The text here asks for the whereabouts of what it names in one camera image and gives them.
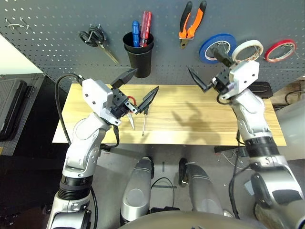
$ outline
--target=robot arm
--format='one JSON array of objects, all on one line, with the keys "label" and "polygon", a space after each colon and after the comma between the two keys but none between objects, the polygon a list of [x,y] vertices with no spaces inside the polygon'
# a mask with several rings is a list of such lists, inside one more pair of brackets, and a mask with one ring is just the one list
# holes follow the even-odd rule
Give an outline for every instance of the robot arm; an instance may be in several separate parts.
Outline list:
[{"label": "robot arm", "polygon": [[206,85],[189,67],[194,81],[206,92],[213,87],[218,98],[229,101],[238,129],[249,154],[251,177],[256,202],[272,209],[288,228],[305,224],[305,201],[301,188],[283,155],[278,152],[270,128],[264,118],[264,102],[247,87],[258,78],[259,63],[234,63],[225,53],[214,49],[214,56],[229,70],[216,75]]},{"label": "robot arm", "polygon": [[73,129],[73,141],[67,150],[59,191],[55,194],[47,229],[89,229],[91,211],[90,189],[100,145],[111,125],[119,125],[120,118],[129,111],[141,113],[156,96],[159,87],[149,92],[137,107],[129,102],[119,87],[126,84],[137,69],[119,76],[112,89],[102,81],[82,82],[84,100],[94,112],[80,120]]}]

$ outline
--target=orange pliers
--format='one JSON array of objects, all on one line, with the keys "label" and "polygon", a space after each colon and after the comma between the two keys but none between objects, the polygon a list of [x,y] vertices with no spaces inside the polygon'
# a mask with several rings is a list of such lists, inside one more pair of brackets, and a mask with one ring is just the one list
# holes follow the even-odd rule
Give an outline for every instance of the orange pliers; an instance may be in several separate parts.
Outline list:
[{"label": "orange pliers", "polygon": [[192,6],[193,6],[193,3],[191,1],[188,1],[185,6],[185,9],[183,11],[181,21],[180,21],[179,39],[180,39],[180,47],[182,49],[185,48],[185,46],[189,40],[194,39],[196,29],[199,27],[199,25],[202,21],[202,18],[204,16],[204,13],[205,13],[206,1],[202,1],[200,3],[199,9],[197,12],[197,16],[195,18],[193,25],[188,30],[186,30],[186,24],[191,15]]}]

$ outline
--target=white tape roll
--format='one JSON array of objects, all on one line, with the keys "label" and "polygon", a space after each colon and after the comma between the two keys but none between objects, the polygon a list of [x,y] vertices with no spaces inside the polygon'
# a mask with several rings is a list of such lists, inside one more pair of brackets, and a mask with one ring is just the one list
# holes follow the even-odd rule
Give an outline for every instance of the white tape roll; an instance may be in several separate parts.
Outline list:
[{"label": "white tape roll", "polygon": [[[256,51],[252,56],[250,56],[250,57],[248,57],[244,60],[238,60],[236,58],[242,50],[244,50],[246,48],[249,48],[249,47],[252,47],[252,46],[256,48]],[[242,44],[240,44],[239,46],[236,47],[236,49],[232,53],[232,59],[235,62],[255,61],[263,53],[263,50],[264,50],[264,47],[263,47],[262,43],[260,43],[258,40],[247,41],[247,42],[244,42],[244,43],[242,43]]]}]

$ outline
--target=tape roll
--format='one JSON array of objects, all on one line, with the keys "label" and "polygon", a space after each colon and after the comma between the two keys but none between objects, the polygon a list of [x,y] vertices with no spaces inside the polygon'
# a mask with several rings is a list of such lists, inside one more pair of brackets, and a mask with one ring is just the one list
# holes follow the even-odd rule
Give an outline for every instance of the tape roll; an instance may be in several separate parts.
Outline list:
[{"label": "tape roll", "polygon": [[217,34],[213,37],[210,37],[208,40],[206,40],[203,45],[201,46],[199,50],[199,58],[204,63],[218,63],[218,60],[214,57],[209,57],[206,52],[215,44],[220,45],[227,45],[228,49],[227,53],[229,56],[232,55],[233,50],[236,48],[236,40],[234,36],[227,34],[227,33],[221,33]]},{"label": "tape roll", "polygon": [[[270,59],[269,56],[270,54],[277,49],[280,46],[283,45],[290,45],[291,49],[285,53],[284,55],[278,57],[278,58],[274,58],[274,59]],[[275,43],[274,45],[272,45],[265,53],[265,60],[270,62],[270,63],[275,63],[275,62],[280,62],[283,61],[285,59],[287,59],[288,57],[290,57],[292,54],[294,54],[294,51],[296,50],[296,43],[294,40],[291,39],[286,39],[286,40],[282,40],[280,42]]]},{"label": "tape roll", "polygon": [[[255,53],[252,56],[250,56],[250,57],[248,57],[248,58],[246,58],[244,60],[238,60],[237,59],[238,54],[242,50],[244,50],[246,48],[249,48],[249,47],[255,47],[255,49],[256,49]],[[262,55],[263,50],[264,50],[264,47],[263,47],[263,45],[258,40],[247,41],[247,42],[244,42],[244,43],[242,43],[242,44],[237,46],[237,48],[232,53],[232,59],[235,62],[255,61],[260,55]]]}]

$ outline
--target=red tape roll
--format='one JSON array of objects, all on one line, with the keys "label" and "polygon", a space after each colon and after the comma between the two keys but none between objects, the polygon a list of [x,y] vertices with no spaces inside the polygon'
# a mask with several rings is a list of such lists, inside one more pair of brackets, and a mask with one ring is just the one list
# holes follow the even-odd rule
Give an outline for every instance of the red tape roll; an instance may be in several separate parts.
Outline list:
[{"label": "red tape roll", "polygon": [[[287,53],[285,53],[283,56],[278,57],[278,58],[274,58],[274,59],[270,59],[269,55],[270,53],[272,53],[276,48],[278,48],[279,46],[282,45],[291,45],[293,49],[290,49],[290,51],[288,51]],[[288,57],[290,57],[293,53],[294,50],[296,50],[296,43],[294,40],[291,39],[286,39],[286,40],[282,40],[280,42],[275,43],[274,45],[272,45],[265,53],[265,60],[270,62],[270,63],[275,63],[275,62],[279,62],[279,61],[283,61],[285,59],[287,59]]]}]

